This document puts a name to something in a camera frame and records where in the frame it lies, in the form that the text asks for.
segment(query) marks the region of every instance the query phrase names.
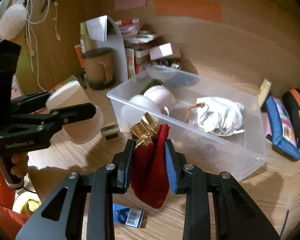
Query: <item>red velvet pouch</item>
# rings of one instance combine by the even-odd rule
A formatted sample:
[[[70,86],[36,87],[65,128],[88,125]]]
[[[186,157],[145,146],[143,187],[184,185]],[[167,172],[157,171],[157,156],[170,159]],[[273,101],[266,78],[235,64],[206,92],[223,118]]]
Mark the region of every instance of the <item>red velvet pouch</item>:
[[[134,151],[131,187],[138,199],[153,208],[162,207],[169,191],[164,149],[169,129],[160,125],[153,142]]]

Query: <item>screw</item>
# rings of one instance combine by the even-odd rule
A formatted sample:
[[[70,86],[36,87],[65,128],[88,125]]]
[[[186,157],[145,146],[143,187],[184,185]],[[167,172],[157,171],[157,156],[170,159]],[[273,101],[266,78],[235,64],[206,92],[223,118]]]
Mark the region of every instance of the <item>screw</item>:
[[[231,177],[231,175],[229,172],[223,171],[223,172],[221,172],[221,177],[223,177],[224,179],[229,179]]]
[[[113,170],[114,168],[115,168],[115,165],[113,163],[109,163],[109,164],[106,165],[106,169],[108,171]]]
[[[39,126],[37,127],[37,130],[38,130],[38,131],[41,131],[43,128],[44,128],[44,125],[39,125]]]
[[[193,164],[192,163],[187,163],[185,164],[185,169],[186,170],[192,170],[194,168]]]
[[[71,172],[68,177],[69,177],[69,179],[75,179],[76,177],[78,177],[78,173],[77,172]]]

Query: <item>wooden wall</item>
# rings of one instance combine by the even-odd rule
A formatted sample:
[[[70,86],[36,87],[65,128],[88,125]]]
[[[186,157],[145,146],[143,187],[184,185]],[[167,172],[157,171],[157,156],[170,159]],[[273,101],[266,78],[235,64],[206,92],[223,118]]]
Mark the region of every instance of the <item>wooden wall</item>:
[[[298,12],[293,15],[270,0],[214,1],[222,3],[221,24],[189,17],[156,16],[153,0],[147,0],[144,8],[119,11],[114,11],[114,0],[58,0],[61,42],[55,38],[54,6],[46,21],[34,26],[39,42],[40,84],[50,89],[79,72],[73,49],[79,43],[79,23],[107,14],[114,20],[138,17],[156,34],[163,35],[165,41],[178,44],[186,71],[233,86],[245,83],[251,93],[256,93],[265,77],[273,82],[273,92],[279,96],[297,87],[300,84]],[[35,4],[41,7],[42,3],[43,0],[37,0]],[[42,14],[36,15],[33,20],[41,17]],[[35,75],[26,64],[18,68],[17,76],[25,92],[38,90],[33,82]]]
[[[166,41],[177,43],[184,70],[234,86],[244,82],[253,90],[266,77],[278,95],[300,83],[300,20],[269,0],[214,0],[222,3],[221,24],[156,16],[153,0],[145,8],[119,11],[114,11],[114,0],[96,1],[99,15],[139,17]]]

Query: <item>white cord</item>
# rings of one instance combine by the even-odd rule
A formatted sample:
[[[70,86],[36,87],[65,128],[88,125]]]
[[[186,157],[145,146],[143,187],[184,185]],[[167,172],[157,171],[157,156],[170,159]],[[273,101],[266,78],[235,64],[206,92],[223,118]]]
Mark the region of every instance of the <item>white cord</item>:
[[[34,31],[31,26],[30,26],[30,28],[31,28],[31,32],[35,38],[35,46],[36,46],[36,52],[37,52],[37,84],[38,84],[39,88],[41,88],[43,91],[45,91],[45,89],[42,86],[40,86],[40,84],[39,84],[39,54],[38,54],[37,36],[35,36]]]
[[[58,20],[58,9],[57,9],[58,2],[57,2],[57,0],[54,1],[54,6],[56,8],[56,17],[53,19],[55,21],[56,38],[58,41],[61,41],[60,33],[58,33],[58,30],[57,30],[57,20]]]
[[[29,0],[27,0],[26,10],[29,13]],[[34,73],[33,62],[32,62],[32,57],[34,56],[33,55],[34,51],[32,50],[31,35],[30,35],[29,27],[30,27],[30,24],[27,22],[26,23],[26,41],[27,41],[28,48],[29,48],[31,70],[32,70],[32,73]]]
[[[33,12],[33,2],[32,0],[30,0],[30,5],[31,5],[31,9],[30,9],[30,12],[29,12],[29,0],[27,0],[27,5],[26,5],[26,9],[28,11],[28,18],[29,20],[27,20],[27,24],[26,24],[26,38],[27,38],[27,43],[28,43],[28,46],[29,46],[29,51],[30,51],[30,62],[31,62],[31,70],[32,72],[34,73],[34,66],[33,66],[33,62],[32,62],[32,58],[34,57],[34,51],[32,50],[32,41],[31,41],[31,33],[30,33],[30,30],[35,38],[35,44],[36,44],[36,58],[37,58],[37,84],[39,86],[39,88],[41,88],[42,90],[45,91],[45,89],[40,85],[39,83],[39,53],[38,53],[38,40],[37,40],[37,36],[35,35],[33,29],[32,29],[32,26],[31,24],[38,24],[40,22],[43,22],[47,15],[48,15],[48,11],[49,11],[49,7],[50,7],[50,0],[48,0],[48,9],[47,9],[47,13],[45,15],[45,17],[40,21],[40,22],[37,22],[37,23],[32,23],[31,22],[31,17],[32,17],[32,12]]]
[[[57,30],[57,19],[58,19],[58,9],[57,9],[58,3],[57,3],[57,0],[55,0],[54,6],[56,8],[56,17],[53,19],[55,21],[56,38],[57,38],[58,41],[61,41],[60,34],[58,33],[58,30]]]
[[[31,23],[31,24],[39,24],[39,23],[42,23],[42,22],[47,18],[47,16],[48,16],[49,8],[50,8],[50,0],[48,0],[48,9],[47,9],[47,13],[46,13],[46,15],[43,17],[42,20],[40,20],[39,22],[33,23],[33,22],[31,22],[31,21],[29,21],[29,20],[27,19],[27,22],[28,22],[28,23]]]

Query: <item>clear plastic storage box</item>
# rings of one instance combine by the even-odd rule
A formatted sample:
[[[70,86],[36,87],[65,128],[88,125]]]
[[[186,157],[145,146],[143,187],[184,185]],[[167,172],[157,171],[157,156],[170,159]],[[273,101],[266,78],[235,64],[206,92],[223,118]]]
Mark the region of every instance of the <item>clear plastic storage box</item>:
[[[163,82],[176,99],[176,107],[170,111],[170,116],[129,103],[134,95],[140,94],[154,79]],[[133,107],[133,113],[138,117],[149,112],[152,117],[159,120],[159,124],[167,123],[170,126],[169,139],[172,140],[175,150],[183,153],[189,163],[199,166],[206,172],[219,174],[228,171],[240,181],[266,161],[262,117],[257,97],[254,95],[204,76],[152,66],[115,87],[107,96],[111,99],[122,132],[130,130],[122,114],[124,106]],[[186,110],[196,103],[197,98],[208,96],[223,97],[242,103],[244,105],[242,129],[245,131],[229,137],[218,137],[203,132],[196,122],[195,109],[191,110],[187,124]]]

